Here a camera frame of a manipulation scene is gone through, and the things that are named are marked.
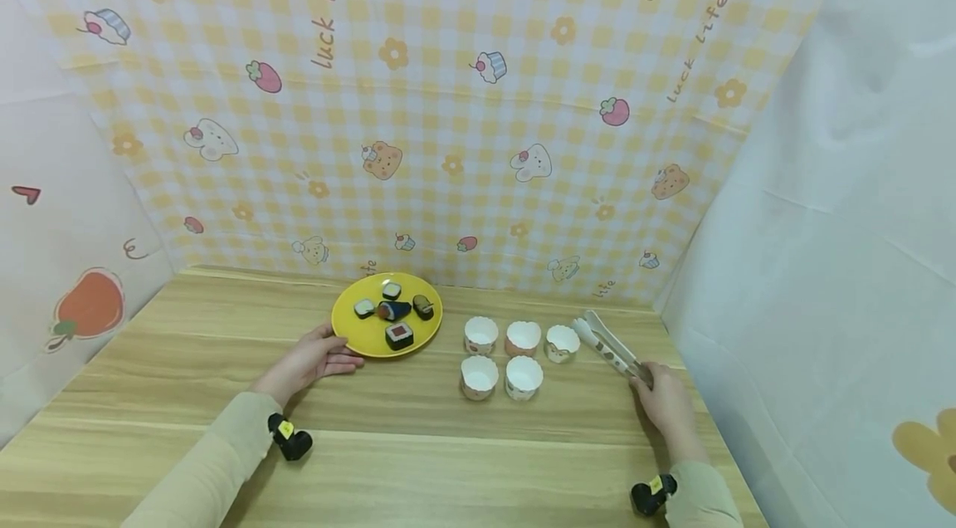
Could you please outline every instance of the left hand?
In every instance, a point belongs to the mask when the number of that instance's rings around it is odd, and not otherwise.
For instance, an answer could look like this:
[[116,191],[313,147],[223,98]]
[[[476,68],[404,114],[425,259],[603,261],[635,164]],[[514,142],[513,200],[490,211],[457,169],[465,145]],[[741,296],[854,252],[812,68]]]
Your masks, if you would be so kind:
[[331,322],[315,327],[296,341],[250,390],[271,396],[284,408],[291,396],[322,377],[351,374],[365,364],[363,358],[345,346],[347,341],[332,336]]

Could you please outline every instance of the yellow plate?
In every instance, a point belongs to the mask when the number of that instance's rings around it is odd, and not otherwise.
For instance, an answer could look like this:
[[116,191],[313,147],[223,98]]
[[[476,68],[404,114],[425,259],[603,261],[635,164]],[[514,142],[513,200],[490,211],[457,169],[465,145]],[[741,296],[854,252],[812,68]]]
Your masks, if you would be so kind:
[[[414,296],[421,294],[432,302],[435,310],[432,320],[419,319],[415,310],[402,319],[412,328],[415,340],[412,345],[397,352],[392,352],[388,342],[385,341],[385,327],[394,323],[379,319],[376,315],[359,319],[354,310],[354,306],[362,300],[371,300],[374,304],[385,300],[382,296],[382,288],[389,282],[397,283],[402,287],[402,294],[398,296],[398,301],[411,303]],[[435,291],[435,288],[424,279],[405,274],[405,272],[379,272],[378,275],[358,279],[342,291],[339,299],[335,301],[335,306],[332,307],[332,327],[336,335],[349,338],[349,347],[358,354],[369,358],[397,358],[419,350],[435,337],[438,326],[441,324],[441,310],[441,297],[438,291]]]

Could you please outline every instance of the hand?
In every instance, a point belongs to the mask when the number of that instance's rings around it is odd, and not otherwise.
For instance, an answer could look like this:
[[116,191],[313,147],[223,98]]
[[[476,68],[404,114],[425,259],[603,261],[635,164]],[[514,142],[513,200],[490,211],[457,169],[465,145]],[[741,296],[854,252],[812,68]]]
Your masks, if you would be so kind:
[[345,346],[346,341],[344,337],[332,337],[331,322],[315,327],[296,341],[250,390],[271,396],[284,408],[291,396],[322,377],[350,374],[365,364],[363,358]]
[[665,364],[644,363],[654,377],[654,389],[641,379],[631,377],[631,389],[637,391],[647,417],[665,438],[671,434],[697,433],[690,394],[674,370]]
[[647,417],[663,435],[671,463],[697,461],[709,464],[710,458],[697,436],[694,407],[684,383],[669,366],[654,362],[644,364],[654,377],[654,389],[637,378],[630,379],[631,389],[637,392]]

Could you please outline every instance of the orange fruit print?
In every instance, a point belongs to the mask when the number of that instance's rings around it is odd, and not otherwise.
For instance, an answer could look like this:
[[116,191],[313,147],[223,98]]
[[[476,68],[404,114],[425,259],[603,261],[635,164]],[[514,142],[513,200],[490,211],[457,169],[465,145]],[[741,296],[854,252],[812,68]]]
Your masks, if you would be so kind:
[[52,339],[46,351],[59,350],[68,340],[89,339],[114,329],[124,319],[120,279],[106,269],[84,271],[73,289],[57,302]]

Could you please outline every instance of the white paper cup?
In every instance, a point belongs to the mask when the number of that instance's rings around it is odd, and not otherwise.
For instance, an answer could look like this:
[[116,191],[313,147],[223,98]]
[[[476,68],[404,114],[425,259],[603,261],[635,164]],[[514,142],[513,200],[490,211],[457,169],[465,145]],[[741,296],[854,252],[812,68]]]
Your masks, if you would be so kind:
[[541,364],[528,356],[516,356],[505,366],[505,391],[516,402],[528,401],[544,381]]
[[471,356],[461,361],[461,393],[473,402],[489,398],[498,384],[498,366],[485,356]]
[[541,341],[541,325],[537,322],[518,320],[508,325],[505,332],[505,353],[515,356],[534,357],[537,345]]
[[548,359],[555,364],[571,362],[574,354],[581,348],[581,338],[571,327],[555,325],[548,329],[544,351]]
[[465,323],[465,351],[477,356],[486,356],[495,349],[498,340],[498,325],[485,316],[474,316]]

